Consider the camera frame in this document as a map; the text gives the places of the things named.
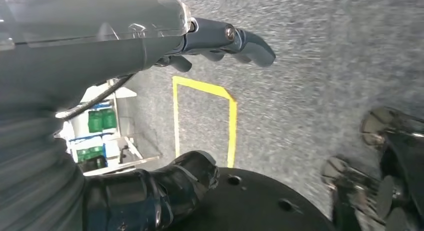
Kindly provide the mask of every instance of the black round base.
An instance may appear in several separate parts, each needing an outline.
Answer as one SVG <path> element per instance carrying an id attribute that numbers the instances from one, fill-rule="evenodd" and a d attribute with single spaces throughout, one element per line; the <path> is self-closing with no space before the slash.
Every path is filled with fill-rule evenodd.
<path id="1" fill-rule="evenodd" d="M 306 198 L 267 176 L 221 168 L 217 188 L 168 231 L 333 231 Z"/>

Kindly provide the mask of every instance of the caster wheel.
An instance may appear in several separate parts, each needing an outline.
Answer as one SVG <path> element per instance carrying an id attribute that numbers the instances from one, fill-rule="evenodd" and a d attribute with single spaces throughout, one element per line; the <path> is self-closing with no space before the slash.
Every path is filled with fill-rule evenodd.
<path id="1" fill-rule="evenodd" d="M 330 157 L 321 168 L 321 181 L 333 189 L 335 181 L 342 178 L 349 164 L 336 156 Z"/>
<path id="2" fill-rule="evenodd" d="M 379 150 L 384 144 L 381 132 L 392 128 L 398 111 L 388 107 L 378 107 L 371 110 L 362 120 L 360 134 L 363 142 Z"/>
<path id="3" fill-rule="evenodd" d="M 378 187 L 376 212 L 385 220 L 396 206 L 408 203 L 408 195 L 401 180 L 387 175 Z"/>

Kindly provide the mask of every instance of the green bottle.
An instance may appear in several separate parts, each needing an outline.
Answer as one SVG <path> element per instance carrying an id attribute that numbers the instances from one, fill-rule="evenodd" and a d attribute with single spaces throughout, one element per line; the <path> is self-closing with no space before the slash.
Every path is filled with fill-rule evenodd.
<path id="1" fill-rule="evenodd" d="M 82 162 L 87 159 L 87 155 L 90 153 L 88 149 L 80 149 L 76 151 L 76 156 L 78 157 L 78 162 Z"/>
<path id="2" fill-rule="evenodd" d="M 97 133 L 103 131 L 103 119 L 101 111 L 88 112 L 88 131 L 90 133 Z"/>
<path id="3" fill-rule="evenodd" d="M 103 119 L 103 129 L 114 129 L 117 127 L 117 117 L 112 108 L 102 109 L 101 114 Z"/>

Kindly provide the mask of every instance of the screw hole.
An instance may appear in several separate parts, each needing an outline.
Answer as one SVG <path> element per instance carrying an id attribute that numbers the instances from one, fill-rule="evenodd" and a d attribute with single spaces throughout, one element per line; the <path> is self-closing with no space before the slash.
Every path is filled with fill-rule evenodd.
<path id="1" fill-rule="evenodd" d="M 278 201 L 278 206 L 286 212 L 292 212 L 294 210 L 292 203 L 290 203 L 287 199 L 280 199 Z"/>
<path id="2" fill-rule="evenodd" d="M 238 177 L 238 176 L 230 176 L 230 177 L 228 177 L 228 183 L 230 185 L 237 186 L 237 185 L 240 184 L 241 181 L 242 181 L 242 179 L 240 177 Z"/>

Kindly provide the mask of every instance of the metal screw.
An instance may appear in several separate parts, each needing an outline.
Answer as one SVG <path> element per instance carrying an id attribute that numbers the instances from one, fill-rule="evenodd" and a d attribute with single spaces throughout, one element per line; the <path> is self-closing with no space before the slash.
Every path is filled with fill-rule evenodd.
<path id="1" fill-rule="evenodd" d="M 234 39 L 236 39 L 236 29 L 231 24 L 225 27 L 225 37 L 229 41 L 234 41 Z"/>

